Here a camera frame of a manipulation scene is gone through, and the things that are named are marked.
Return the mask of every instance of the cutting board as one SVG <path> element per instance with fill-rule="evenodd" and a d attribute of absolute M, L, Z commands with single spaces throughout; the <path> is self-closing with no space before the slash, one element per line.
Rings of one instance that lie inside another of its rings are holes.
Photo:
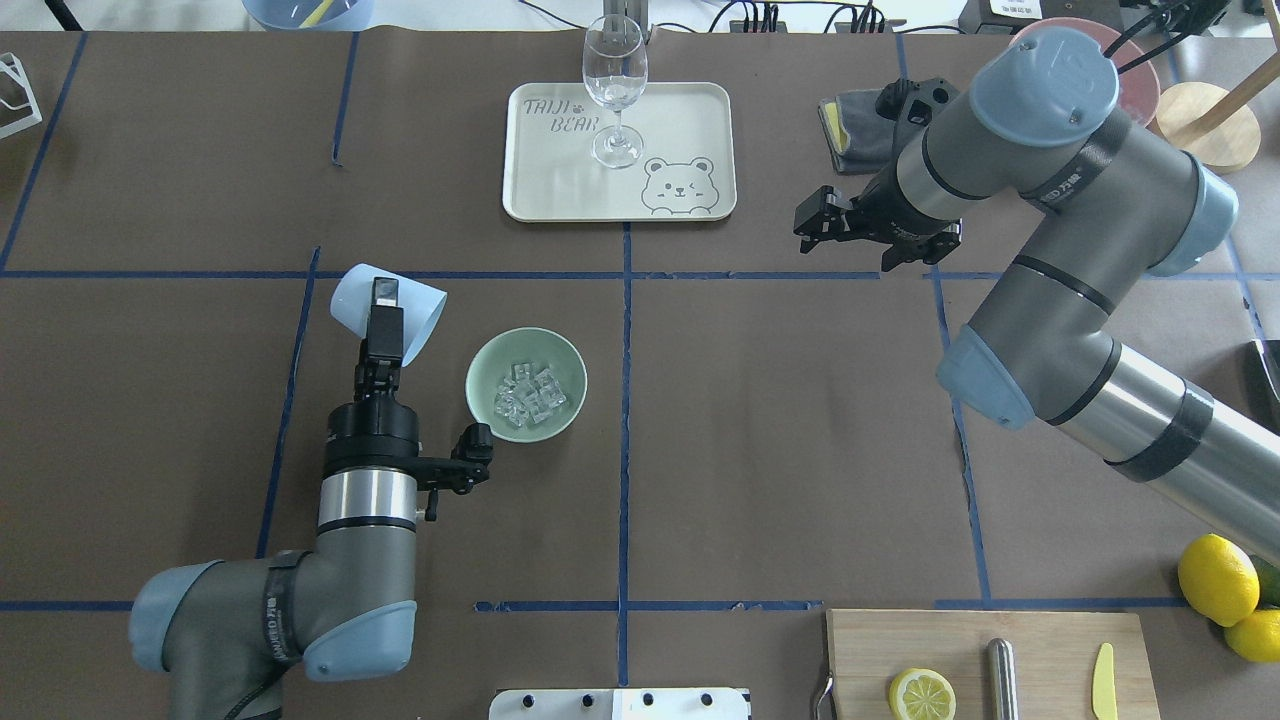
<path fill-rule="evenodd" d="M 1023 717 L 1093 720 L 1093 661 L 1108 642 L 1120 720 L 1160 720 L 1137 615 L 968 610 L 828 610 L 836 716 L 891 720 L 890 682 L 908 667 L 929 667 L 951 682 L 956 720 L 992 717 L 986 648 L 997 637 L 1014 644 Z"/>

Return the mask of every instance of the glass stem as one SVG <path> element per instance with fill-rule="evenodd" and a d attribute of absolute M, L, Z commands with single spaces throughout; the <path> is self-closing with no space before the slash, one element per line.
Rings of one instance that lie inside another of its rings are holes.
<path fill-rule="evenodd" d="M 609 145 L 618 146 L 626 142 L 626 138 L 622 137 L 622 110 L 614 110 L 613 114 L 617 118 L 613 123 L 613 137 L 609 138 Z"/>

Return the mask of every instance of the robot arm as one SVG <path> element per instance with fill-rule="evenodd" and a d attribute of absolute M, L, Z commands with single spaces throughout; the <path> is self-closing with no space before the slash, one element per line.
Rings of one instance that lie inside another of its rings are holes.
<path fill-rule="evenodd" d="M 134 660 L 169 673 L 173 720 L 280 717 L 280 678 L 298 662 L 316 682 L 397 673 L 413 643 L 417 493 L 470 492 L 489 478 L 488 425 L 449 459 L 419 457 L 417 414 L 396 401 L 403 310 L 394 278 L 375 278 L 355 398 L 329 415 L 314 552 L 174 568 L 140 592 Z"/>
<path fill-rule="evenodd" d="M 957 218 L 1014 187 L 1044 220 L 938 368 L 955 397 L 1016 429 L 1039 418 L 1271 562 L 1280 561 L 1280 438 L 1103 332 L 1144 274 L 1216 247 L 1235 193 L 1116 108 L 1110 60 L 1083 33 L 1027 36 L 851 202 L 823 187 L 797 208 L 822 240 L 938 261 Z"/>

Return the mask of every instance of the green bowl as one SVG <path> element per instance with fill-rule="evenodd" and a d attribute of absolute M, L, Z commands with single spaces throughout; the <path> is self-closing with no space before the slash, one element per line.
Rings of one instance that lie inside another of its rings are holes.
<path fill-rule="evenodd" d="M 564 392 L 564 404 L 538 423 L 517 428 L 494 410 L 498 386 L 511 377 L 516 363 L 532 363 L 534 372 L 550 368 Z M 539 442 L 556 437 L 577 418 L 586 401 L 586 364 L 573 343 L 543 328 L 516 328 L 484 343 L 467 368 L 467 407 L 477 423 L 493 428 L 494 437 L 511 442 Z"/>

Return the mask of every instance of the yellow knife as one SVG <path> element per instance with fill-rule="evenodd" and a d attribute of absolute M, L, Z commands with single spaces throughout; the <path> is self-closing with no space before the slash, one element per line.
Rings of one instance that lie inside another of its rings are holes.
<path fill-rule="evenodd" d="M 1098 720 L 1116 720 L 1116 660 L 1111 643 L 1102 643 L 1093 664 L 1093 714 Z"/>

